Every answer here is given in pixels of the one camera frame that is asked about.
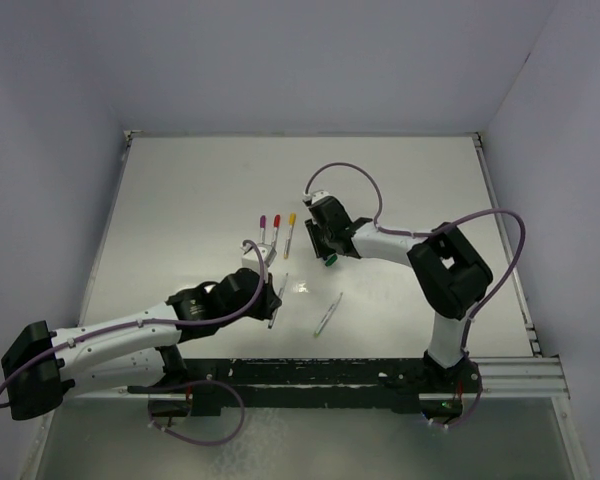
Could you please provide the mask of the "green pen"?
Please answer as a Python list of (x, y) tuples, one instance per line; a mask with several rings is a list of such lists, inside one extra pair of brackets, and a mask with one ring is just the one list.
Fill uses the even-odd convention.
[(322, 331), (324, 330), (324, 328), (328, 324), (329, 320), (331, 319), (331, 317), (335, 313), (336, 309), (338, 308), (338, 306), (342, 300), (342, 297), (343, 297), (343, 293), (340, 292), (338, 297), (329, 306), (326, 313), (323, 315), (319, 324), (317, 325), (316, 329), (314, 330), (314, 333), (313, 333), (314, 338), (318, 338), (321, 335)]

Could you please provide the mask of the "yellow pen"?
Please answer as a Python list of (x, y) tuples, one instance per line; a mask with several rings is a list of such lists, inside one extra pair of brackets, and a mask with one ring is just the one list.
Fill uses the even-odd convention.
[(287, 230), (287, 235), (286, 235), (284, 249), (283, 249), (283, 258), (285, 260), (287, 260), (289, 258), (294, 228), (295, 228), (295, 225), (293, 225), (293, 226), (289, 225), (289, 221), (288, 221), (288, 230)]

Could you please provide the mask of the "red pen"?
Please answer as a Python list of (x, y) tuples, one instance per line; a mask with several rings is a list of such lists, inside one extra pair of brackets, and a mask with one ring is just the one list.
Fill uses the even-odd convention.
[(273, 230), (272, 230), (272, 236), (271, 236), (271, 247), (272, 249), (276, 249), (277, 246), (277, 242), (278, 242), (278, 237), (279, 237), (279, 228), (274, 228), (273, 226)]

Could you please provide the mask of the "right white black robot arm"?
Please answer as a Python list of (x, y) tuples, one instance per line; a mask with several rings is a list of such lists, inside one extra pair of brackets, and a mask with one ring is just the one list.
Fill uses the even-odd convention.
[(378, 259), (413, 270), (434, 311), (432, 336), (423, 355), (425, 380), (436, 391), (449, 390), (467, 363), (469, 310), (485, 298), (493, 281), (484, 259), (448, 222), (412, 238), (387, 233), (370, 218), (351, 219), (326, 191), (305, 196), (303, 203), (311, 215), (305, 227), (318, 258)]

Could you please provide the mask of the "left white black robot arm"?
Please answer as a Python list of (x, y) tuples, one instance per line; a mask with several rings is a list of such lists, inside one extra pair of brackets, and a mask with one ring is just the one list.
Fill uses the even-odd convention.
[(140, 313), (91, 327), (26, 326), (1, 359), (0, 408), (12, 419), (42, 416), (69, 398), (114, 387), (174, 392), (192, 379), (179, 344), (210, 337), (243, 317), (270, 320), (282, 300), (273, 276), (241, 268), (183, 289)]

